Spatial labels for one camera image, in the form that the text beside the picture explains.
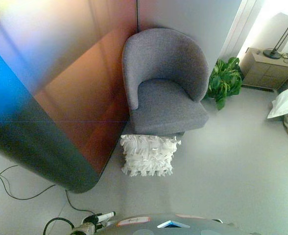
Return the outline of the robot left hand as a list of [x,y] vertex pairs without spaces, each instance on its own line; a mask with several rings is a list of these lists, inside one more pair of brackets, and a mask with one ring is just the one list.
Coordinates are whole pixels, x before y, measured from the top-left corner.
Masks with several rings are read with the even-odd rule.
[[110,218],[114,217],[116,215],[115,211],[106,213],[106,214],[93,214],[90,216],[87,216],[86,218],[83,219],[82,223],[93,223],[95,226],[98,223],[101,223],[103,221],[108,221]]

